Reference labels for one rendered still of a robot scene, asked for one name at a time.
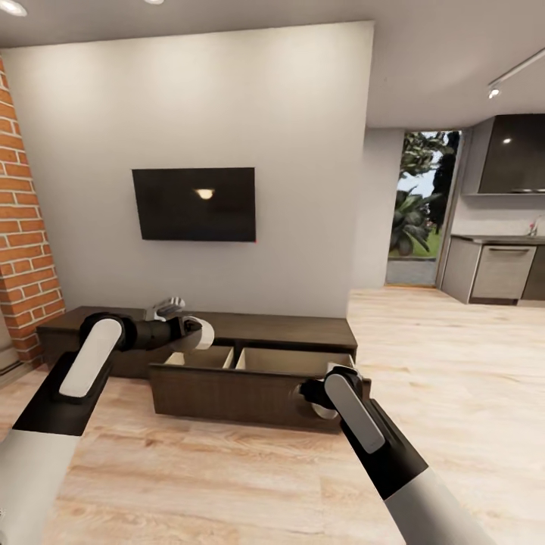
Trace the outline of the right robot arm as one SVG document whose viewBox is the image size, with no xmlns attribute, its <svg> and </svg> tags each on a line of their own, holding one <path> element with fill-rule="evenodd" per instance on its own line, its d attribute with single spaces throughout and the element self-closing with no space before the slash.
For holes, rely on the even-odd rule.
<svg viewBox="0 0 545 545">
<path fill-rule="evenodd" d="M 326 378 L 302 382 L 304 399 L 336 409 L 406 545 L 497 545 L 434 473 L 376 399 L 363 401 L 355 369 L 328 363 Z M 325 398 L 327 401 L 325 401 Z"/>
</svg>

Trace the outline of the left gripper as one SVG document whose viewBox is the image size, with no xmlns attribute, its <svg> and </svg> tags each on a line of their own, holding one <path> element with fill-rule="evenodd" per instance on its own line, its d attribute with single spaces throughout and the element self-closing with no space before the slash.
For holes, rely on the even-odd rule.
<svg viewBox="0 0 545 545">
<path fill-rule="evenodd" d="M 193 320 L 175 317 L 164 321 L 147 321 L 151 325 L 152 337 L 146 350 L 154 350 L 184 338 L 189 332 L 201 328 L 201 324 Z"/>
</svg>

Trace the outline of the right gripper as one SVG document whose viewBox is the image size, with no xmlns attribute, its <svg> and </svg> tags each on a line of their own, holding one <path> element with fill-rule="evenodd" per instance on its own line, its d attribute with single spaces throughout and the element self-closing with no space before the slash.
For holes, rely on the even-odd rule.
<svg viewBox="0 0 545 545">
<path fill-rule="evenodd" d="M 301 383 L 300 393 L 304 395 L 306 401 L 317 403 L 327 410 L 332 410 L 333 406 L 327 403 L 323 397 L 323 383 L 324 380 L 317 381 L 317 379 L 310 378 L 306 382 Z"/>
</svg>

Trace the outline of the pillar candle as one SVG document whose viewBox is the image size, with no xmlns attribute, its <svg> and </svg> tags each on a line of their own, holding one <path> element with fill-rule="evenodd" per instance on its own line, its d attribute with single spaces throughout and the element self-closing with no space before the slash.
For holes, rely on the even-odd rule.
<svg viewBox="0 0 545 545">
<path fill-rule="evenodd" d="M 330 421 L 338 415 L 336 409 L 327 410 L 317 403 L 306 401 L 299 386 L 294 390 L 293 403 L 297 413 L 304 419 Z"/>
<path fill-rule="evenodd" d="M 171 347 L 179 353 L 200 353 L 212 346 L 214 340 L 214 329 L 210 323 L 204 320 L 189 317 L 188 320 L 193 320 L 201 324 L 201 328 L 189 332 L 184 338 L 170 343 Z"/>
</svg>

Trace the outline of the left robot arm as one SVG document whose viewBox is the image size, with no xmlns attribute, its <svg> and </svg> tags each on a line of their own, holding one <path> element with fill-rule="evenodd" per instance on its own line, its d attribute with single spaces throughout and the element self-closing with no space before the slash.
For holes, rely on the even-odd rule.
<svg viewBox="0 0 545 545">
<path fill-rule="evenodd" d="M 115 350 L 154 350 L 201 328 L 164 316 L 181 297 L 148 308 L 146 322 L 93 313 L 79 328 L 79 350 L 64 352 L 15 425 L 0 442 L 0 545 L 39 545 L 71 456 L 112 374 Z"/>
</svg>

